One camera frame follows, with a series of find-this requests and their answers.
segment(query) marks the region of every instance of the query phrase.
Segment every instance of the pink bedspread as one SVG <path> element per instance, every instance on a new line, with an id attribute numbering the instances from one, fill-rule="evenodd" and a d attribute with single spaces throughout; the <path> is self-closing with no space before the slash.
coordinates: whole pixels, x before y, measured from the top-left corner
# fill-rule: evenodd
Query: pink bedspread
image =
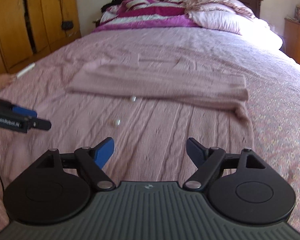
<path id="1" fill-rule="evenodd" d="M 87 62 L 124 57 L 134 47 L 139 47 L 141 55 L 159 48 L 162 55 L 176 61 L 191 58 L 206 70 L 245 76 L 254 149 L 294 188 L 297 204 L 290 223 L 300 231 L 300 65 L 280 51 L 262 49 L 241 36 L 201 28 L 93 33 L 37 62 L 34 70 L 0 96 L 34 107 L 40 117 L 61 125 L 27 135 L 0 129 L 0 172 L 5 185 L 49 148 L 71 152 L 108 136 L 114 138 L 116 150 L 104 171 L 116 183 L 124 179 L 182 182 L 195 170 L 185 153 L 190 136 L 207 147 L 218 145 L 239 153 L 231 147 L 230 133 L 222 133 L 227 125 L 222 115 L 211 123 L 220 136 L 215 145 L 207 145 L 211 135 L 200 127 L 204 117 L 191 105 L 173 103 L 171 111 L 165 112 L 154 99 L 132 103 L 126 98 L 66 91 Z M 153 58 L 140 57 L 140 61 L 149 67 L 171 67 Z M 190 66 L 200 71 L 198 64 Z M 116 128 L 112 123 L 118 118 L 122 124 Z M 161 165 L 151 165 L 158 161 Z M 0 190 L 0 230 L 8 223 L 1 198 Z"/>

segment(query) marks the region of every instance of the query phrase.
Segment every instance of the pink blanket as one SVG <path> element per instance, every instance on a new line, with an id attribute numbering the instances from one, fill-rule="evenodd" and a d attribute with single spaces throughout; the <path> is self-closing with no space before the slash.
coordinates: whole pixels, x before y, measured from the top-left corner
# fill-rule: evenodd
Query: pink blanket
<path id="1" fill-rule="evenodd" d="M 94 31 L 139 29 L 153 27 L 197 27 L 184 14 L 183 5 L 159 0 L 124 0 L 107 9 Z"/>
<path id="2" fill-rule="evenodd" d="M 72 152 L 108 136 L 116 146 L 104 171 L 116 183 L 124 179 L 184 181 L 196 170 L 185 152 L 190 136 L 207 147 L 240 153 L 238 142 L 233 141 L 237 136 L 227 132 L 232 112 L 173 101 L 166 108 L 161 104 L 165 100 L 137 98 L 131 102 L 67 92 L 87 63 L 100 58 L 129 59 L 128 55 L 135 54 L 142 68 L 167 69 L 168 73 L 181 61 L 198 73 L 245 77 L 254 150 L 294 188 L 297 204 L 290 223 L 300 231 L 300 65 L 282 52 L 256 46 L 242 36 L 202 28 L 93 33 L 37 62 L 36 68 L 0 96 L 35 108 L 53 126 L 49 132 L 31 130 L 26 135 L 0 129 L 0 173 L 5 185 L 49 148 Z M 208 119 L 211 130 L 202 126 L 207 126 L 207 112 L 213 117 Z M 121 120 L 118 127 L 113 126 L 115 119 Z M 0 230 L 8 223 L 1 198 L 0 190 Z"/>

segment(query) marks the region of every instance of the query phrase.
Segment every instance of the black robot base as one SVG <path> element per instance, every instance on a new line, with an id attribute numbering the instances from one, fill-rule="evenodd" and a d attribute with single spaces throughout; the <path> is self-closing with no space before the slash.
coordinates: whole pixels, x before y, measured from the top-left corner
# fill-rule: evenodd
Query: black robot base
<path id="1" fill-rule="evenodd" d="M 116 187 L 95 162 L 113 151 L 109 144 L 111 138 L 72 154 L 51 149 L 35 161 L 4 193 L 12 222 L 0 240 L 300 239 L 286 223 L 293 189 L 249 148 L 227 154 L 189 138 L 187 154 L 198 170 L 182 188 L 127 181 Z M 222 177 L 224 169 L 237 170 Z"/>

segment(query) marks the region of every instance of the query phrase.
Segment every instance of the black bag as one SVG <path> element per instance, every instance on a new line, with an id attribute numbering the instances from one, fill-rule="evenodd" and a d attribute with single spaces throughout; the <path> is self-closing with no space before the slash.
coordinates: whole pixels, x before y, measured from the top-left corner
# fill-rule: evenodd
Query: black bag
<path id="1" fill-rule="evenodd" d="M 72 30 L 73 27 L 73 21 L 65 21 L 61 24 L 61 29 L 63 29 L 64 31 Z"/>

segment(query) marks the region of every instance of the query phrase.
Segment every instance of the wooden wardrobe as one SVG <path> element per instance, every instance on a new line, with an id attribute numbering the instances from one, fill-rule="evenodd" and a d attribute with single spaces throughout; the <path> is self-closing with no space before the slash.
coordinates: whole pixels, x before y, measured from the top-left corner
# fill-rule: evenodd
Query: wooden wardrobe
<path id="1" fill-rule="evenodd" d="M 62 29 L 66 21 L 72 29 Z M 76 0 L 0 0 L 0 73 L 16 73 L 80 37 Z"/>

